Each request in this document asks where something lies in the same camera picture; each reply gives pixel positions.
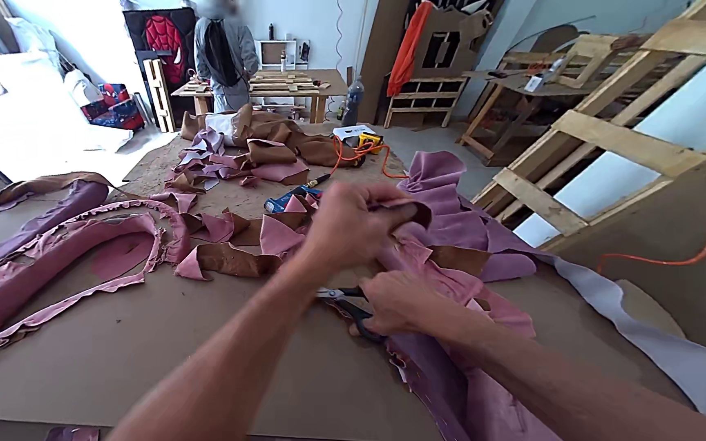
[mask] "spider-man poster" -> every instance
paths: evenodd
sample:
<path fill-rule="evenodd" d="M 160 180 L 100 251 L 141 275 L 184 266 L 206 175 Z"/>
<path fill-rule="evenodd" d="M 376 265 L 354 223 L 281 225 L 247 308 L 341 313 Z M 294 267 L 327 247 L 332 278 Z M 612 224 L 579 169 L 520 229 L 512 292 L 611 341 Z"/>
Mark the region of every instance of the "spider-man poster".
<path fill-rule="evenodd" d="M 189 81 L 187 70 L 195 68 L 195 13 L 192 8 L 125 11 L 124 20 L 135 45 L 141 72 L 143 60 L 159 56 L 168 93 Z M 145 72 L 143 81 L 147 81 Z M 190 98 L 171 96 L 170 103 L 173 115 L 180 120 L 184 110 L 194 110 Z"/>

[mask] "scissors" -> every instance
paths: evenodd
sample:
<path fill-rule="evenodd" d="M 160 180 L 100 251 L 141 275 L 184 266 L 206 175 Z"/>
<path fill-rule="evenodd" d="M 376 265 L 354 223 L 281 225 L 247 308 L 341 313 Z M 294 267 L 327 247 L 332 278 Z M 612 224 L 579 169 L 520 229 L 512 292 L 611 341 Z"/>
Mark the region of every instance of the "scissors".
<path fill-rule="evenodd" d="M 369 314 L 367 311 L 364 311 L 346 300 L 348 297 L 358 297 L 367 300 L 360 286 L 356 286 L 355 288 L 340 288 L 338 290 L 321 288 L 315 296 L 325 299 L 326 303 L 335 307 L 340 314 L 352 319 L 355 322 L 358 333 L 367 340 L 372 341 L 372 343 L 377 343 L 378 345 L 386 341 L 385 336 L 375 334 L 364 326 L 364 319 L 372 317 L 372 314 Z"/>

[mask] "hand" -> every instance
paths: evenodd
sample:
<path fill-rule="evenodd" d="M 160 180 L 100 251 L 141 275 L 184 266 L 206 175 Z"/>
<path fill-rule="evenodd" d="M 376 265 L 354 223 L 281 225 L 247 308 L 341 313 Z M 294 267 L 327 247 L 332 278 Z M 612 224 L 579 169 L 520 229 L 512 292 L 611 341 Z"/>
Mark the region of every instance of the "hand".
<path fill-rule="evenodd" d="M 388 234 L 416 214 L 416 206 L 369 212 L 367 205 L 407 198 L 393 185 L 335 183 L 323 193 L 306 242 L 297 258 L 323 267 L 329 274 L 366 264 L 386 244 Z"/>
<path fill-rule="evenodd" d="M 434 325 L 453 322 L 449 317 L 467 310 L 440 295 L 428 281 L 408 272 L 381 272 L 359 285 L 375 310 L 364 326 L 375 334 L 436 335 Z"/>

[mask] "orange cloth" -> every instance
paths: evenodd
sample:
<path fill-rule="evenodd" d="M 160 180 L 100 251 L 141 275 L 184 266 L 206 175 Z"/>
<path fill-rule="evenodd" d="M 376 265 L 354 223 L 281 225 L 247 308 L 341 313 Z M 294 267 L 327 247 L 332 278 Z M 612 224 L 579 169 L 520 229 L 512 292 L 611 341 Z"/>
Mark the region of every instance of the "orange cloth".
<path fill-rule="evenodd" d="M 421 40 L 421 32 L 424 30 L 424 25 L 427 23 L 429 13 L 435 5 L 432 2 L 424 0 L 416 9 L 413 18 L 410 19 L 410 25 L 407 26 L 405 38 L 402 40 L 402 45 L 399 46 L 397 59 L 394 61 L 394 68 L 391 69 L 391 79 L 388 80 L 388 96 L 399 94 L 402 86 L 410 81 L 413 76 L 413 63 L 416 60 L 416 46 Z"/>

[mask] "hanging cloth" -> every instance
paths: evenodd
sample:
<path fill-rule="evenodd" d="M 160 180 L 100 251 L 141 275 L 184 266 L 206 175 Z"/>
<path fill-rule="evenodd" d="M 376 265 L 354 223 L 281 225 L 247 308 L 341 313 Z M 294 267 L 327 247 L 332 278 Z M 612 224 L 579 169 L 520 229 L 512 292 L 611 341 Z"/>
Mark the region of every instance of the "hanging cloth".
<path fill-rule="evenodd" d="M 228 35 L 225 33 L 224 20 L 211 20 L 206 29 L 206 46 L 203 50 L 209 61 L 209 69 L 214 81 L 225 87 L 233 87 L 239 82 L 242 74 L 236 71 L 230 45 L 228 45 Z"/>
<path fill-rule="evenodd" d="M 394 68 L 391 69 L 391 79 L 388 80 L 388 96 L 399 94 L 402 86 L 405 85 L 413 77 L 413 63 L 416 60 L 416 46 L 421 40 L 421 33 L 424 31 L 424 25 L 427 23 L 429 13 L 432 12 L 432 2 L 424 1 L 416 9 L 413 18 L 410 19 L 410 25 L 407 26 L 405 38 L 402 39 L 402 45 L 399 46 L 397 59 L 394 61 Z"/>

